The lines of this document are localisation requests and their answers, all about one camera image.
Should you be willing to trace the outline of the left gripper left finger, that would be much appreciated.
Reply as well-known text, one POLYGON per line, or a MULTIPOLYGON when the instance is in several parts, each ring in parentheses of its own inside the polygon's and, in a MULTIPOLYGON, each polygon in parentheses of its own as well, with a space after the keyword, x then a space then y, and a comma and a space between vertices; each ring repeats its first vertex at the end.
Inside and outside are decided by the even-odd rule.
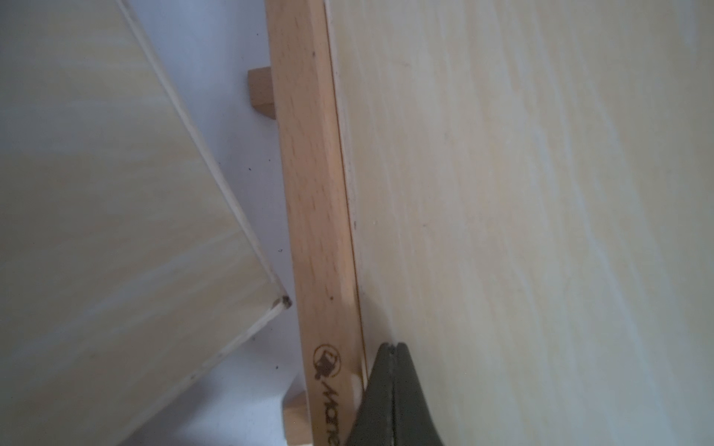
POLYGON ((379 347, 347 445, 393 444, 395 351, 396 347, 389 343, 379 347))

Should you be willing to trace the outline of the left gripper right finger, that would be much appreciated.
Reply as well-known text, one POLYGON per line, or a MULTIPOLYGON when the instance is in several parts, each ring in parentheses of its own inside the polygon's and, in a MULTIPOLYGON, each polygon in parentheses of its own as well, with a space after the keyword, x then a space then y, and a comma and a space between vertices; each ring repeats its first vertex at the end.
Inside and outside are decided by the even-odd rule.
POLYGON ((401 446, 442 446, 431 419, 418 374, 405 343, 395 348, 393 376, 394 444, 401 446))

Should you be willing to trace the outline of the plywood board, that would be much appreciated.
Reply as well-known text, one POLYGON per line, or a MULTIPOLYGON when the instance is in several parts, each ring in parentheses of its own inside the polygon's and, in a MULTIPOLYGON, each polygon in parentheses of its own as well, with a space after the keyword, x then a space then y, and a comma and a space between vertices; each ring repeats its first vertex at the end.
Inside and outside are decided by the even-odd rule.
POLYGON ((712 444, 712 3, 327 11, 366 354, 443 442, 712 444))
POLYGON ((1 442, 119 444, 290 304, 128 2, 3 2, 1 442))

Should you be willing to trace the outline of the wooden easel frame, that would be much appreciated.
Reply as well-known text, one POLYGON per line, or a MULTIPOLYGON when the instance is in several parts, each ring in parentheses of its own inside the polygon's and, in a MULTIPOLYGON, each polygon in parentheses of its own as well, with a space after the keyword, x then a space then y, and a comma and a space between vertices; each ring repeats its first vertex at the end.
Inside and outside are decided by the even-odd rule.
POLYGON ((327 11, 265 10, 312 439, 343 445, 364 391, 364 340, 327 11))

